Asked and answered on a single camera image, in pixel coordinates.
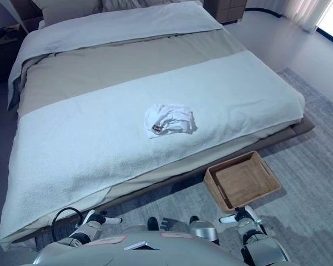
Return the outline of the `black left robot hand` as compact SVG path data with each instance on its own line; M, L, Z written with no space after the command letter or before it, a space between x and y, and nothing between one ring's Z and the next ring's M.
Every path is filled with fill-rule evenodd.
M91 210L83 220L82 225L87 224L93 228L101 228L104 224L120 224L122 221L122 218L107 217L106 211Z

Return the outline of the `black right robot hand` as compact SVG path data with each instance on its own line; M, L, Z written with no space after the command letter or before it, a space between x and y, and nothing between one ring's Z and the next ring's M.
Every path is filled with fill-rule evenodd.
M235 208L235 214L226 217L221 217L219 218L219 222L223 224L235 223L239 222L243 218L249 218L252 221L256 221L258 220L259 217L250 206L245 206L245 207Z

